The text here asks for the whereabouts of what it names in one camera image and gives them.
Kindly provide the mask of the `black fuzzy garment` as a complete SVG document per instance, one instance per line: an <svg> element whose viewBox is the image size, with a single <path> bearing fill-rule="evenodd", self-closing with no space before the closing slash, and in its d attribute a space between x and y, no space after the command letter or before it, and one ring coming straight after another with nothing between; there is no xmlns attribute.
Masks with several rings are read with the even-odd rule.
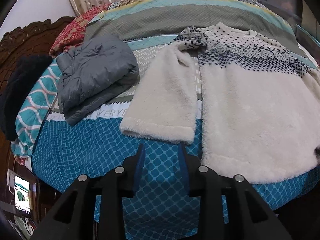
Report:
<svg viewBox="0 0 320 240"><path fill-rule="evenodd" d="M1 131L8 141L17 138L15 120L26 97L53 59L49 55L21 57L1 94Z"/></svg>

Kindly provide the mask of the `wooden bedside table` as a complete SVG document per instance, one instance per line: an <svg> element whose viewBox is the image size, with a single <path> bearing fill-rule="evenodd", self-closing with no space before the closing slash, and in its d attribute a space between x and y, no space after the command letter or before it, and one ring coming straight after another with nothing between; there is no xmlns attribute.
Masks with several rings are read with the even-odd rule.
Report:
<svg viewBox="0 0 320 240"><path fill-rule="evenodd" d="M25 166L21 166L18 163L15 163L13 169L9 168L7 170L7 184L10 187L14 187L15 177L19 177L29 183L29 214L25 215L25 211L18 211L18 213L28 218L34 226L38 226L62 194L37 178Z"/></svg>

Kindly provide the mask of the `carved wooden headboard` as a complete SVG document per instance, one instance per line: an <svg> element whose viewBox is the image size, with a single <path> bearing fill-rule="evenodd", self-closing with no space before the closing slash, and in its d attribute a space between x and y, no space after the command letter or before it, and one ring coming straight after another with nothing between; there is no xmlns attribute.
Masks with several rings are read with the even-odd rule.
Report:
<svg viewBox="0 0 320 240"><path fill-rule="evenodd" d="M74 17L71 16L63 16L54 23L47 19L6 33L1 40L1 91L15 71L18 59L22 56L48 54L58 35L72 20ZM1 203L7 204L11 210L14 209L14 196L7 185L7 170L13 169L15 163L17 161L10 141L1 133Z"/></svg>

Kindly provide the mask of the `smartphone with lit screen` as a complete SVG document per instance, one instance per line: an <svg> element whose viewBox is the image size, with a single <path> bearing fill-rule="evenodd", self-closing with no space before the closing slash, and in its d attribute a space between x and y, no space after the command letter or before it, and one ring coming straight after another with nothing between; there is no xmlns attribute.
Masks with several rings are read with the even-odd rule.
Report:
<svg viewBox="0 0 320 240"><path fill-rule="evenodd" d="M17 212L27 218L31 217L29 201L30 183L19 176L14 179L15 208Z"/></svg>

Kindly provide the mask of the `grey folded puffer jacket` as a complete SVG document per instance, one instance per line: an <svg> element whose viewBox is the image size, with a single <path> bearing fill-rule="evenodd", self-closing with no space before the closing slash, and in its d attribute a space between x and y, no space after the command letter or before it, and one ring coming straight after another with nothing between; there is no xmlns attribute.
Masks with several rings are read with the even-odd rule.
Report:
<svg viewBox="0 0 320 240"><path fill-rule="evenodd" d="M136 84L139 68L131 48L114 35L84 42L56 59L62 75L59 111L71 126Z"/></svg>

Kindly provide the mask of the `teal white patterned pillow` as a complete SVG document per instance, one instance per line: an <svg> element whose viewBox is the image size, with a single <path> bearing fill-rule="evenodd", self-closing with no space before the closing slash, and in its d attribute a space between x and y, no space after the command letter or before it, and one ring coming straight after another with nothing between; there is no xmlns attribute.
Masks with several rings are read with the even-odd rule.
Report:
<svg viewBox="0 0 320 240"><path fill-rule="evenodd" d="M17 139L11 143L14 155L32 155L42 123L57 96L61 71L56 60L47 67L26 97L15 120Z"/></svg>

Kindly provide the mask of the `red floral pillow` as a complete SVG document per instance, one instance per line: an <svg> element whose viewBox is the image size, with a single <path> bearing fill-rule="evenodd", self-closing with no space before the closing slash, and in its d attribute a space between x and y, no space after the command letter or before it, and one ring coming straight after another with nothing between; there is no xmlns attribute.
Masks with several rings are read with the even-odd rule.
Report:
<svg viewBox="0 0 320 240"><path fill-rule="evenodd" d="M111 3L93 8L72 20L56 38L49 51L49 55L57 57L62 52L82 45L86 25L100 12L107 10L110 5Z"/></svg>

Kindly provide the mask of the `white fleece patterned sweater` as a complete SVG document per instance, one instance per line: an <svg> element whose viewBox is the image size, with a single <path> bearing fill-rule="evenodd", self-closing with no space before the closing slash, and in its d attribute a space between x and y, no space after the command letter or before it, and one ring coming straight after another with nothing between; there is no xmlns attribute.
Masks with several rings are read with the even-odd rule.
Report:
<svg viewBox="0 0 320 240"><path fill-rule="evenodd" d="M202 164L251 183L319 165L319 70L252 30L184 29L151 62L120 123L124 135L192 143Z"/></svg>

